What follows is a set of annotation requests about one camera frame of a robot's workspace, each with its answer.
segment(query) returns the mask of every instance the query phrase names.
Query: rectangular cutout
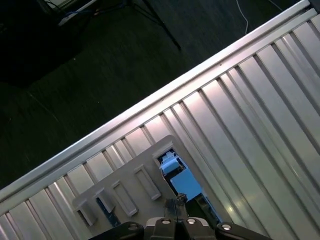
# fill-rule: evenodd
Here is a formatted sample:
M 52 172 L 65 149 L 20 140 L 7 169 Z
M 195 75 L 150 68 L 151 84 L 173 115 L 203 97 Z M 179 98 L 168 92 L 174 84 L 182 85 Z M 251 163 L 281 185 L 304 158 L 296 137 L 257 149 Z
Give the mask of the rectangular cutout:
M 105 217 L 108 219 L 109 223 L 112 225 L 112 227 L 115 228 L 116 226 L 119 226 L 121 224 L 116 214 L 112 210 L 109 211 L 106 208 L 105 203 L 99 197 L 97 197 L 95 201 L 104 213 Z
M 152 181 L 143 164 L 134 170 L 134 174 L 153 201 L 161 197 L 160 191 Z
M 109 213 L 113 211 L 115 208 L 115 204 L 111 201 L 110 197 L 108 196 L 106 190 L 102 188 L 100 191 L 94 195 L 95 199 L 99 199 L 104 205 L 104 207 L 107 209 Z
M 92 226 L 97 221 L 97 217 L 94 215 L 87 202 L 83 202 L 79 207 L 77 207 L 76 211 L 87 226 Z
M 127 190 L 125 187 L 121 184 L 120 181 L 116 181 L 112 188 L 114 190 L 114 197 L 120 204 L 123 211 L 128 215 L 128 217 L 133 216 L 138 212 L 138 209 L 136 208 L 134 202 L 131 200 Z

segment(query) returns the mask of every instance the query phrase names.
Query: blue block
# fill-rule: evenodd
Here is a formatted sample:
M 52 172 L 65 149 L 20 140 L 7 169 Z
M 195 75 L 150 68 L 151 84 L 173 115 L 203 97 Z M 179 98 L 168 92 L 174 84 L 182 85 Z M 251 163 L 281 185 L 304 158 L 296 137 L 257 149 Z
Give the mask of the blue block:
M 172 172 L 173 170 L 180 167 L 179 162 L 174 158 L 170 160 L 166 160 L 162 163 L 161 169 L 164 173 L 164 175 L 167 175 L 168 173 Z
M 187 202 L 202 193 L 202 188 L 189 169 L 170 179 L 179 194 L 186 194 Z

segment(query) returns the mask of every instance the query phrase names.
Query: corrugated metal panel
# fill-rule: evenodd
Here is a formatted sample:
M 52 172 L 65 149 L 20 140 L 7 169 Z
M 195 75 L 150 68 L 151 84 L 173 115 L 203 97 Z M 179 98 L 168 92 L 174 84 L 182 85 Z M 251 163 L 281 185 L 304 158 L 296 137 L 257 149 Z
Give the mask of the corrugated metal panel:
M 71 205 L 75 196 L 173 135 L 236 224 L 274 239 L 319 239 L 320 15 L 308 5 L 300 2 L 66 149 L 56 168 L 51 159 L 37 170 L 41 180 L 30 173 L 23 189 L 0 191 L 0 236 L 96 235 L 108 223 L 87 227 Z

